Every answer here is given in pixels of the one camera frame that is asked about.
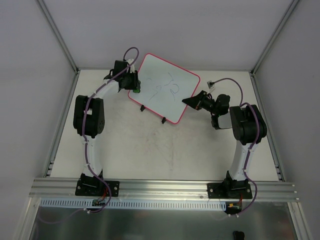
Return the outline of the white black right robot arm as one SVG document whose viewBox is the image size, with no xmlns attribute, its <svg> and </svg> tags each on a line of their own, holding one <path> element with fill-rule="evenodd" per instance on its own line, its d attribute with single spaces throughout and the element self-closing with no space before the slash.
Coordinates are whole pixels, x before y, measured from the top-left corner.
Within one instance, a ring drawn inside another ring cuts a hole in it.
<svg viewBox="0 0 320 240">
<path fill-rule="evenodd" d="M 73 128 L 82 137 L 84 146 L 84 169 L 79 178 L 81 185 L 94 189 L 103 183 L 103 168 L 95 150 L 95 141 L 105 128 L 104 96 L 118 93 L 122 89 L 141 91 L 138 71 L 134 59 L 116 60 L 113 69 L 103 79 L 103 83 L 91 95 L 78 95 L 75 99 Z"/>
</svg>

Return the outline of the pink-framed whiteboard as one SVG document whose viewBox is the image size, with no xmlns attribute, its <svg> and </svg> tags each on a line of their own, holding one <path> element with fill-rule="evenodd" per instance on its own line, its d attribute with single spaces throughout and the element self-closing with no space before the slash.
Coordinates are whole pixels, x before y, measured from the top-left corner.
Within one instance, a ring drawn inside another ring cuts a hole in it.
<svg viewBox="0 0 320 240">
<path fill-rule="evenodd" d="M 187 108 L 183 99 L 194 95 L 201 78 L 174 63 L 148 53 L 138 70 L 140 92 L 128 97 L 153 113 L 178 124 Z"/>
</svg>

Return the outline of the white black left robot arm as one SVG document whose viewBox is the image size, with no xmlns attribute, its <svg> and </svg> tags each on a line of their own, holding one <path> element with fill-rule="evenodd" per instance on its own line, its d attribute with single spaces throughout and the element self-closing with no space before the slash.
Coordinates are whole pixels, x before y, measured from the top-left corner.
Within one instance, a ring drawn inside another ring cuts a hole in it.
<svg viewBox="0 0 320 240">
<path fill-rule="evenodd" d="M 231 129 L 236 140 L 236 148 L 230 169 L 226 173 L 224 184 L 246 184 L 249 181 L 248 170 L 253 153 L 267 135 L 267 125 L 254 104 L 243 103 L 230 106 L 231 97 L 220 94 L 213 99 L 211 94 L 202 90 L 198 95 L 182 100 L 187 106 L 211 114 L 211 125 L 215 130 Z"/>
</svg>

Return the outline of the green bone-shaped eraser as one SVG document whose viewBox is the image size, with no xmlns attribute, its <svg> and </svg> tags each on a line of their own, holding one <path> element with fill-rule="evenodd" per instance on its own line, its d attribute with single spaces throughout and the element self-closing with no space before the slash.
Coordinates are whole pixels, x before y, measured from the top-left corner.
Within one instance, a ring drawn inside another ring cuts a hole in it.
<svg viewBox="0 0 320 240">
<path fill-rule="evenodd" d="M 134 89 L 133 92 L 138 94 L 138 93 L 141 92 L 141 90 L 140 89 Z"/>
</svg>

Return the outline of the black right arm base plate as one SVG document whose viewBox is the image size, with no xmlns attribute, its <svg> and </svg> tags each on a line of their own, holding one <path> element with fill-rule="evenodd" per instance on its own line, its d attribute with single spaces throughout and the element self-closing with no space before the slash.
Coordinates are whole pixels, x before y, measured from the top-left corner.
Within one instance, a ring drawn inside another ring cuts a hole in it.
<svg viewBox="0 0 320 240">
<path fill-rule="evenodd" d="M 120 182 L 106 180 L 105 183 L 109 186 L 111 193 L 109 193 L 109 189 L 107 188 L 107 186 L 96 178 L 85 180 L 80 179 L 78 180 L 76 185 L 75 195 L 85 197 L 102 197 L 103 194 L 106 192 L 107 197 L 118 197 L 120 190 Z"/>
</svg>

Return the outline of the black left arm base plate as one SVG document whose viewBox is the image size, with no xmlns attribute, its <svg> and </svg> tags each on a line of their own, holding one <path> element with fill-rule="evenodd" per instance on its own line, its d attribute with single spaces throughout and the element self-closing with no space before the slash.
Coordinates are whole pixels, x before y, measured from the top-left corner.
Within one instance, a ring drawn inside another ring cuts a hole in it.
<svg viewBox="0 0 320 240">
<path fill-rule="evenodd" d="M 226 186 L 222 182 L 210 182 L 207 185 L 207 194 L 209 199 L 245 199 L 253 198 L 250 184 L 240 184 L 236 186 Z"/>
</svg>

